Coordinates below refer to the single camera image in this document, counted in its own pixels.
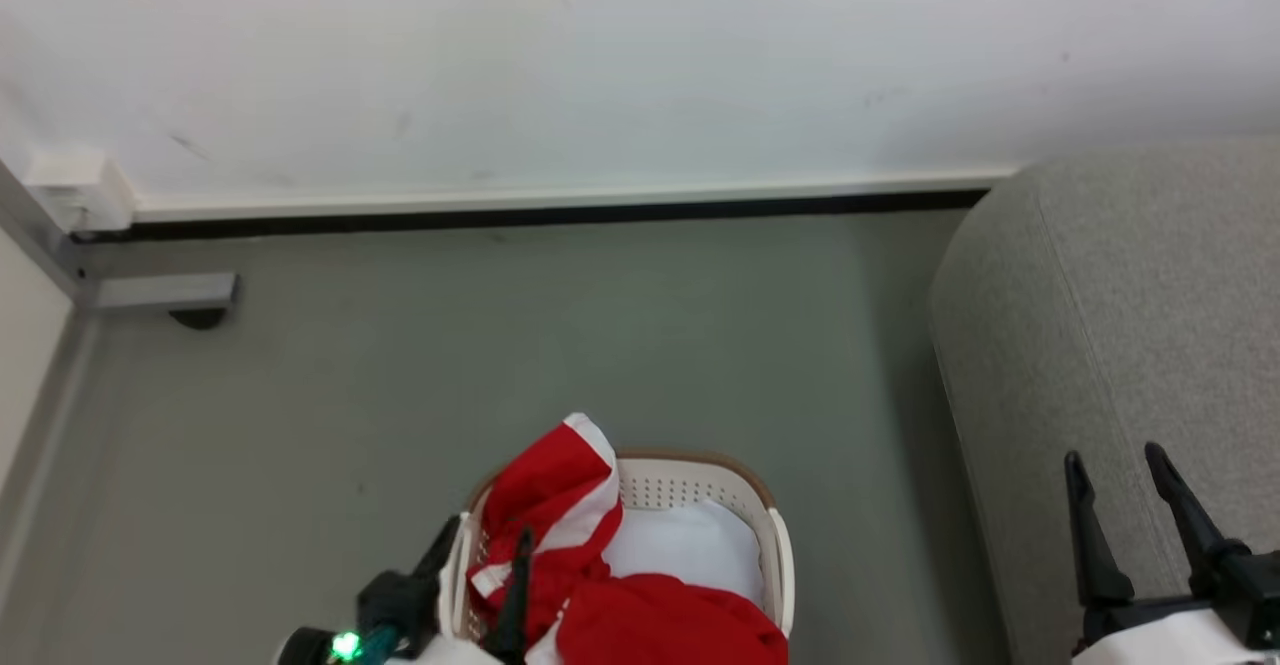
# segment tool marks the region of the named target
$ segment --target black baseboard trim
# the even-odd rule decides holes
[[[97,242],[218,240],[229,237],[320,235],[343,231],[412,231],[413,229],[559,226],[581,223],[645,223],[773,215],[891,214],[901,210],[972,208],[987,191],[891,192],[797,197],[796,199],[736,199],[726,203],[604,205],[593,208],[472,210],[462,214],[320,215],[320,217],[261,217],[137,223],[127,231],[92,233],[76,239]]]

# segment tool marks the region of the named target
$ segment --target metal bracket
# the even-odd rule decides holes
[[[0,162],[0,231],[8,233],[82,309],[225,311],[234,304],[236,272],[155,278],[93,278],[83,246],[72,240],[18,178]]]
[[[202,276],[106,278],[90,302],[93,309],[224,309],[236,301],[236,272]]]

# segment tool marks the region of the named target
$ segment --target baseboard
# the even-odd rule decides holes
[[[0,637],[4,638],[6,656],[13,656],[14,662],[35,661],[33,656],[28,659],[22,653],[35,653],[40,646],[42,630],[38,625],[58,595],[58,588],[50,584],[58,583],[65,568],[65,561],[50,552],[50,542],[44,542],[41,547],[32,546],[35,531],[41,523],[73,527],[81,515],[73,501],[51,503],[47,495],[50,489],[58,489],[61,495],[63,486],[68,486],[59,483],[54,487],[51,483],[60,454],[81,463],[83,457],[92,457],[95,451],[90,448],[86,451],[63,451],[63,442],[97,334],[99,320],[77,313],[68,318],[9,477],[0,489]],[[70,489],[74,496],[83,495],[78,489]],[[51,547],[65,547],[72,540],[51,538]]]
[[[710,182],[682,185],[471,187],[417,194],[138,194],[137,223],[192,223],[253,217],[448,214],[449,211],[590,208],[618,205],[708,203],[708,201],[803,199],[846,194],[974,191],[1015,168],[891,173],[883,176]]]
[[[134,225],[82,240],[186,240],[317,231],[508,228],[690,217],[764,217],[968,208],[1011,168],[900,173],[876,179],[726,182],[709,185],[521,188],[443,194],[142,196]]]

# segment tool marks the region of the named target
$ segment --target white cloth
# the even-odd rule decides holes
[[[480,650],[474,642],[456,639],[449,636],[436,636],[417,660],[398,660],[393,657],[387,665],[415,662],[416,665],[502,665],[502,661]]]
[[[1208,609],[1179,613],[1107,636],[1073,665],[1245,665],[1271,662],[1245,650]]]
[[[749,524],[712,500],[622,510],[622,526],[603,558],[616,578],[659,573],[764,605],[760,544]]]

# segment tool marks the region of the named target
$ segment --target robotic arm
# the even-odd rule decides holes
[[[1134,600],[1133,583],[1116,567],[1093,512],[1084,460],[1070,451],[1066,494],[1076,595],[1084,606],[1076,665],[1263,661],[1262,652],[1280,645],[1280,551],[1254,555],[1238,538],[1222,537],[1164,448],[1147,442],[1144,454],[1192,565],[1192,592]]]
[[[356,598],[358,628],[333,633],[298,628],[273,665],[522,665],[534,535],[525,529],[512,581],[494,627],[480,643],[440,633],[440,570],[457,536],[457,515],[444,523],[411,574],[385,570]]]

